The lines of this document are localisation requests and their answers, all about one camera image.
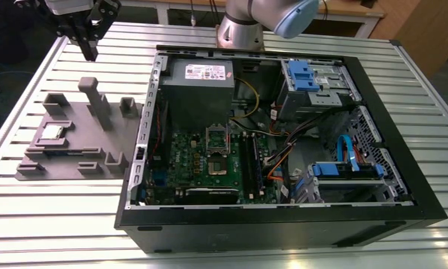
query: black cable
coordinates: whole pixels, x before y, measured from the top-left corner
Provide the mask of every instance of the black cable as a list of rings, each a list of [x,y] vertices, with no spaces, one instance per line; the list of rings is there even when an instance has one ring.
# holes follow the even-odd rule
[[[212,0],[209,0],[209,7],[211,7],[211,12],[212,12],[212,20],[213,20],[213,23],[216,25],[217,21],[219,21],[219,18],[216,18],[215,9],[213,9],[213,6],[212,6]]]
[[[219,12],[217,12],[217,6],[216,6],[216,1],[215,0],[212,0],[212,5],[215,7],[216,17],[217,17],[217,23],[216,24],[219,24],[221,22],[221,19],[219,18]]]
[[[196,25],[200,24],[200,23],[204,21],[204,19],[207,18],[208,14],[209,14],[209,11],[207,11],[207,13],[204,14],[204,16],[203,16],[203,17],[200,18],[200,20],[196,22]]]
[[[247,117],[247,120],[253,124],[253,126],[256,127],[256,129],[259,129],[259,124],[257,124],[256,121],[252,119],[252,115],[249,115],[249,116]]]
[[[303,131],[308,131],[315,127],[316,124],[313,122],[324,120],[328,116],[331,116],[335,113],[343,112],[343,111],[349,111],[351,109],[355,108],[356,105],[345,105],[339,108],[331,108],[327,109],[323,113],[320,113],[317,116],[315,116],[311,120],[303,122],[297,128],[293,130],[293,132],[289,134],[285,143],[293,140],[296,138],[296,135],[301,133]]]
[[[197,21],[196,21],[196,16],[195,16],[195,4],[191,0],[191,26],[195,27],[197,24]]]
[[[327,17],[328,17],[328,6],[327,6],[327,2],[325,0],[323,0],[323,4],[325,5],[325,11],[323,13],[323,20],[327,21]]]
[[[243,129],[243,130],[247,130],[249,132],[255,132],[255,133],[261,133],[264,135],[268,135],[268,136],[281,136],[280,134],[272,134],[272,133],[267,133],[261,130],[255,130],[255,129],[251,129],[248,127],[245,127],[240,122],[237,122],[237,120],[232,119],[233,123]]]

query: aluminum table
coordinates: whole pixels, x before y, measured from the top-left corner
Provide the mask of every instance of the aluminum table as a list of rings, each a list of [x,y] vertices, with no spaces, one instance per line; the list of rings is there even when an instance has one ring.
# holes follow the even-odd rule
[[[121,180],[20,182],[13,178],[49,92],[85,101],[83,76],[108,101],[145,100],[155,45],[215,46],[215,29],[117,22],[96,63],[57,39],[0,130],[0,266],[65,268],[448,268],[448,220],[360,248],[145,254],[113,228]],[[267,50],[359,57],[448,214],[448,107],[408,54],[385,40],[264,35]]]

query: workbench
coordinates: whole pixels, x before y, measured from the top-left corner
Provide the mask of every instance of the workbench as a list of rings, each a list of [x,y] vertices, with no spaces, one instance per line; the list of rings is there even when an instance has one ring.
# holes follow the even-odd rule
[[[144,102],[155,45],[215,46],[215,30],[116,22],[96,63],[59,38],[0,130],[0,265],[93,268],[448,268],[448,219],[359,248],[145,254],[113,228],[123,180],[20,182],[16,167],[49,92],[87,101],[83,76],[97,77],[109,102]],[[267,50],[359,57],[448,214],[448,107],[405,51],[385,40],[264,34]]]
[[[225,12],[225,0],[216,0],[219,12]],[[379,19],[385,16],[380,5],[375,3],[373,8],[365,8],[360,1],[327,0],[328,12],[325,20],[347,21],[360,23],[356,32],[356,38],[368,38]],[[169,24],[168,10],[191,10],[191,0],[121,0],[124,6],[149,7],[157,12],[157,21],[160,24]],[[193,0],[195,10],[211,11],[208,0]],[[315,19],[324,20],[325,6],[321,4]]]

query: blue plastic clip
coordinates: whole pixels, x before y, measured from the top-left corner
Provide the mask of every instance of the blue plastic clip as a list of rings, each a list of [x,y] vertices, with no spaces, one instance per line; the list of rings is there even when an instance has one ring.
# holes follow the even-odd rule
[[[313,81],[313,70],[304,61],[289,61],[289,74],[296,91],[319,91],[320,86]]]
[[[376,174],[379,175],[379,178],[383,178],[383,176],[385,175],[385,170],[383,166],[380,164],[376,164],[373,168],[375,168]]]
[[[315,164],[312,165],[313,175],[339,175],[339,169],[335,164]]]

